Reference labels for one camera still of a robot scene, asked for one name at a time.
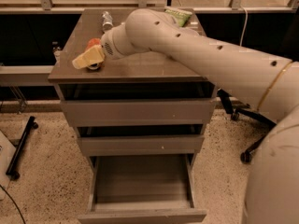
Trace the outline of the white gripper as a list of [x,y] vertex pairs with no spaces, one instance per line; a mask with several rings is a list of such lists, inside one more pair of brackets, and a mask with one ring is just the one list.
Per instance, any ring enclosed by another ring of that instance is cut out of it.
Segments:
[[76,69],[96,69],[104,61],[105,54],[113,60],[135,54],[135,48],[126,34],[124,24],[106,31],[101,37],[101,44],[102,47],[94,45],[80,54],[72,61],[73,66]]

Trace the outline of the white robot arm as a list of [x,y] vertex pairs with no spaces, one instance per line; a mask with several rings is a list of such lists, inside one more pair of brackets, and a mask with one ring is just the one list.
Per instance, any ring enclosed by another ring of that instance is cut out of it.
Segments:
[[166,12],[143,8],[106,31],[73,65],[148,51],[182,63],[275,122],[250,169],[242,224],[299,224],[298,64],[198,35]]

